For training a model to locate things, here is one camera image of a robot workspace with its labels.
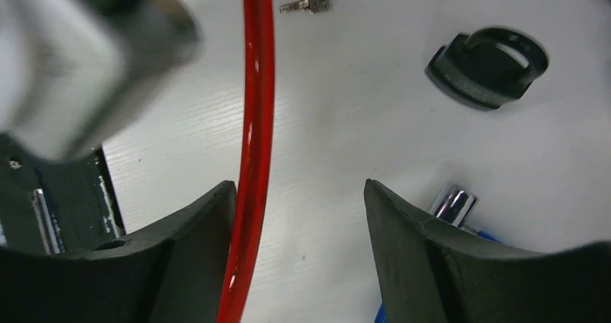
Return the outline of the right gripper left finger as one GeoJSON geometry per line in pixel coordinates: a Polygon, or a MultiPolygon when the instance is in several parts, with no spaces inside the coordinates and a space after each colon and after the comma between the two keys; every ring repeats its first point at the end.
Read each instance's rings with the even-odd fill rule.
{"type": "Polygon", "coordinates": [[[1,250],[3,322],[214,322],[236,186],[92,250],[1,250]]]}

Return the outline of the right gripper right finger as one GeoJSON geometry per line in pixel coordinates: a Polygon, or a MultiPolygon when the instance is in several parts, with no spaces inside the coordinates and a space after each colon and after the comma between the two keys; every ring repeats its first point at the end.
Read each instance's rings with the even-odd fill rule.
{"type": "Polygon", "coordinates": [[[464,231],[377,180],[364,202],[389,322],[608,322],[610,243],[534,252],[464,231]]]}

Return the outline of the blue cable lock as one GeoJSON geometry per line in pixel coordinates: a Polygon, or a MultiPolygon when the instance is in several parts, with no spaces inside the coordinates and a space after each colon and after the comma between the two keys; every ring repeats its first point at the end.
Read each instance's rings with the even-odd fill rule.
{"type": "Polygon", "coordinates": [[[487,237],[464,226],[477,197],[448,183],[428,209],[404,200],[377,180],[367,181],[364,201],[381,301],[377,322],[461,322],[464,311],[451,282],[447,255],[425,229],[487,237]]]}

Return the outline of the black padlock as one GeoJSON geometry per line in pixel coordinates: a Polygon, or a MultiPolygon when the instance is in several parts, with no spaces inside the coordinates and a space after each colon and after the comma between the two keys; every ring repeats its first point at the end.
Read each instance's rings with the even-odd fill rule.
{"type": "Polygon", "coordinates": [[[508,27],[460,32],[424,69],[448,97],[477,110],[497,110],[522,98],[549,67],[544,47],[508,27]]]}

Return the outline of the red cable lock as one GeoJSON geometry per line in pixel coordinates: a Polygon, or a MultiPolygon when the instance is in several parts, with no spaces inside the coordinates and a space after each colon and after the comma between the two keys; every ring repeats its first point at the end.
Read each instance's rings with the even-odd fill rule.
{"type": "Polygon", "coordinates": [[[273,0],[243,0],[244,122],[241,164],[217,322],[240,322],[258,257],[275,118],[273,0]]]}

